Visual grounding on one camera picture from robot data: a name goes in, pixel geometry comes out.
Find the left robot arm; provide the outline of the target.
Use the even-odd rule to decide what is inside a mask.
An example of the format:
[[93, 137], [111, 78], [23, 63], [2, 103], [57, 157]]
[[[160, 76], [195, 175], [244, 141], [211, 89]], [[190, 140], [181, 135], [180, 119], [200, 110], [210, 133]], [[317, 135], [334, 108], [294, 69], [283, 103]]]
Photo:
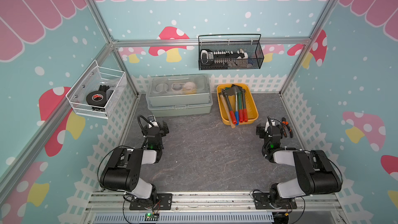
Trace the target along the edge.
[[162, 138], [169, 134], [166, 122], [158, 122], [154, 115], [137, 117], [144, 142], [140, 148], [118, 146], [109, 155], [98, 182], [106, 190], [123, 193], [131, 211], [170, 210], [172, 194], [157, 193], [156, 186], [140, 177], [142, 165], [159, 163], [163, 154]]

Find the chrome tool blue handle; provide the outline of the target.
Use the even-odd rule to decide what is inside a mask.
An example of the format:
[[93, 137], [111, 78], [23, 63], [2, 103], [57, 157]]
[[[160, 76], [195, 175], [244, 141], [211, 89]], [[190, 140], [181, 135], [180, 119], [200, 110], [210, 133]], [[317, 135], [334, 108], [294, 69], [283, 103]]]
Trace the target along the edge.
[[239, 125], [239, 103], [238, 103], [238, 93], [235, 94], [235, 118], [236, 118], [236, 123], [235, 125]]

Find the black hoe red handle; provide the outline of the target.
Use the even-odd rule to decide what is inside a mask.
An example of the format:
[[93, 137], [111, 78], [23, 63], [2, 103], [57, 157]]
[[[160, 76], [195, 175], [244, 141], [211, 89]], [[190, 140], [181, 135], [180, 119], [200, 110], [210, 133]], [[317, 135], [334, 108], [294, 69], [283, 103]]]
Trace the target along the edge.
[[242, 94], [243, 119], [244, 119], [244, 122], [248, 122], [248, 112], [247, 112], [246, 98], [245, 98], [246, 91], [244, 88], [242, 88], [240, 86], [238, 86], [238, 89], [239, 89], [238, 93], [241, 92], [241, 94]]

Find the green hoe red handle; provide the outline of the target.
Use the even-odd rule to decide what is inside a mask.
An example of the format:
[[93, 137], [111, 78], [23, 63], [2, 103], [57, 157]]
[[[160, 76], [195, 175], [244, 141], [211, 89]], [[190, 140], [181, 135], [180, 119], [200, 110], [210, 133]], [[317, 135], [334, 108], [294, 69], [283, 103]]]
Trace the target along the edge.
[[243, 123], [243, 105], [242, 105], [242, 94], [239, 92], [236, 96], [236, 108], [237, 108], [237, 121]]

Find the wooden handle hammer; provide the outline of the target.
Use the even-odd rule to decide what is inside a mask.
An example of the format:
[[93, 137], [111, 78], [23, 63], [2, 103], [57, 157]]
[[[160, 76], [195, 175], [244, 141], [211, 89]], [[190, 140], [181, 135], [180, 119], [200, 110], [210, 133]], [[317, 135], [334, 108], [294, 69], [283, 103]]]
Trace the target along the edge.
[[229, 111], [226, 99], [225, 99], [225, 97], [223, 96], [223, 94], [221, 92], [219, 93], [219, 98], [220, 98], [220, 100], [221, 100], [221, 102], [222, 102], [222, 104], [224, 106], [225, 111], [226, 111], [227, 119], [228, 119], [228, 121], [230, 123], [230, 126], [231, 126], [231, 128], [234, 129], [235, 128], [235, 124], [233, 123], [233, 120], [232, 120], [232, 118], [230, 116], [230, 111]]

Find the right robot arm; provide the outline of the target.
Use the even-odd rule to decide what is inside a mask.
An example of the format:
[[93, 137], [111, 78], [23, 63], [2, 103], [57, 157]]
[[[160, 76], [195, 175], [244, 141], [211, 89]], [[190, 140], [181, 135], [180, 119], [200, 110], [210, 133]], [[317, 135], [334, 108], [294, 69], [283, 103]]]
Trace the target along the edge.
[[263, 139], [263, 157], [275, 164], [294, 167], [294, 179], [271, 185], [269, 192], [254, 190], [256, 209], [296, 209], [296, 198], [337, 193], [343, 186], [343, 175], [322, 150], [302, 150], [282, 147], [283, 138], [293, 138], [285, 118], [281, 121], [268, 116], [265, 125], [256, 126], [256, 135]]

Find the yellow plastic storage box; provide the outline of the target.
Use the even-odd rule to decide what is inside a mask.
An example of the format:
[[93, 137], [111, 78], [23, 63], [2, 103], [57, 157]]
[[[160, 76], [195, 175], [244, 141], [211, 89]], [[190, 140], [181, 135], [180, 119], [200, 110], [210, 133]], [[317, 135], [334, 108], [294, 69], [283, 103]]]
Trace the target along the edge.
[[[258, 118], [259, 118], [259, 113], [254, 101], [254, 98], [250, 92], [249, 87], [246, 84], [242, 84], [242, 83], [237, 83], [236, 85], [242, 87], [245, 89], [246, 93], [245, 93], [245, 98], [246, 98], [246, 107], [247, 107], [247, 112], [248, 112], [248, 122], [243, 122], [243, 123], [239, 123], [239, 125], [248, 125], [248, 124], [252, 124], [254, 123]], [[220, 84], [216, 87], [216, 93], [217, 95], [222, 91], [222, 89], [226, 88], [226, 87], [231, 87], [232, 84]], [[227, 115], [226, 115], [226, 111], [224, 109], [224, 106], [219, 98], [218, 95], [218, 105], [219, 105], [219, 110], [220, 110], [220, 116], [221, 116], [221, 120], [225, 125], [230, 125], [228, 119], [227, 119]]]

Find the black pick red handle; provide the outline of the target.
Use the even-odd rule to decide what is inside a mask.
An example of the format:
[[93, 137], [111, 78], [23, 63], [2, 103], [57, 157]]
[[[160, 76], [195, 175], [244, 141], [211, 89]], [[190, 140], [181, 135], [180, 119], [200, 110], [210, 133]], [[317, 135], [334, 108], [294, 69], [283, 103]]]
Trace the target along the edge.
[[225, 88], [221, 91], [221, 93], [223, 94], [223, 96], [226, 99], [229, 111], [230, 111], [230, 116], [233, 120], [233, 123], [236, 123], [236, 118], [235, 118], [235, 109], [232, 107], [231, 102], [229, 100], [229, 96], [235, 96], [236, 93], [238, 93], [239, 89], [238, 89], [238, 85], [232, 84], [231, 87], [229, 88]]

